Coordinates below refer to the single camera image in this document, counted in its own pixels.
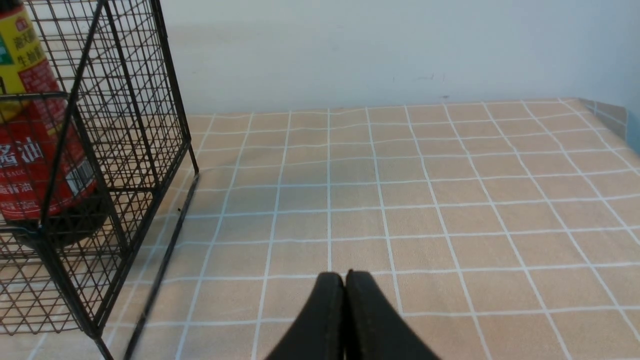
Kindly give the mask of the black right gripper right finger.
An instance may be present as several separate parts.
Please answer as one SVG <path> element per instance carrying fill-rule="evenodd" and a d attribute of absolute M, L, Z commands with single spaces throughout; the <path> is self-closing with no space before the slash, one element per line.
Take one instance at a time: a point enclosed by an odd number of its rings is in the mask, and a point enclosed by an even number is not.
<path fill-rule="evenodd" d="M 345 283 L 346 360 L 438 360 L 393 308 L 366 271 L 350 270 Z"/>

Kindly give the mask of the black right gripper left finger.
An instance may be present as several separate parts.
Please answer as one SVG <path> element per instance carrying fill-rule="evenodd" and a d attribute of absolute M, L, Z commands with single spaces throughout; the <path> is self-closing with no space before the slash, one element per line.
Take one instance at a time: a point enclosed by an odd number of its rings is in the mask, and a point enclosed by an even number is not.
<path fill-rule="evenodd" d="M 318 274 L 295 321 L 270 351 L 268 360 L 342 360 L 345 285 L 335 272 Z"/>

